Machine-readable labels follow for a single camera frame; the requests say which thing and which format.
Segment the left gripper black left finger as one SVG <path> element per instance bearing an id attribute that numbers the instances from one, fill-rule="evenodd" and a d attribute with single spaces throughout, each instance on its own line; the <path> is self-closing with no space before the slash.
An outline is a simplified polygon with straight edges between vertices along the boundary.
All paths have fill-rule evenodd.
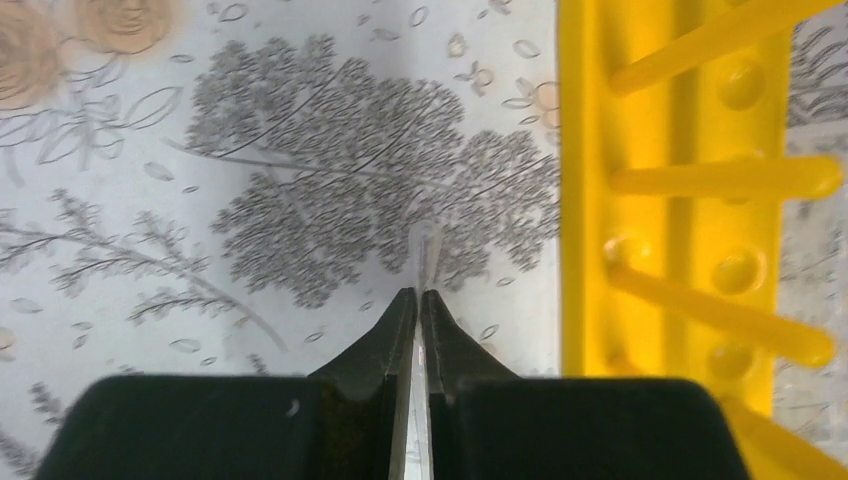
<path id="1" fill-rule="evenodd" d="M 40 479 L 400 479 L 417 297 L 306 376 L 112 376 L 72 406 Z"/>

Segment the yellow test tube rack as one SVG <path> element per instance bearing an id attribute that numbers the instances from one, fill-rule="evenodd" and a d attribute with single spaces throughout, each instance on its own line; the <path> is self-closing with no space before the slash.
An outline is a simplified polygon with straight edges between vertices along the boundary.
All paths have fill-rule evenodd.
<path id="1" fill-rule="evenodd" d="M 562 1 L 562 371 L 684 377 L 715 395 L 757 479 L 847 470 L 770 417 L 774 361 L 833 335 L 775 311 L 781 207 L 842 184 L 789 158 L 792 29 L 826 1 Z"/>

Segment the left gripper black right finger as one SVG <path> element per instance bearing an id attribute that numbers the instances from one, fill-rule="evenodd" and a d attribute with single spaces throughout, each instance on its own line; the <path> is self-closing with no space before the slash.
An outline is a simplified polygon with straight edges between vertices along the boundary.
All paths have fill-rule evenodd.
<path id="1" fill-rule="evenodd" d="M 679 378 L 524 378 L 423 294 L 437 479 L 745 479 L 713 397 Z"/>

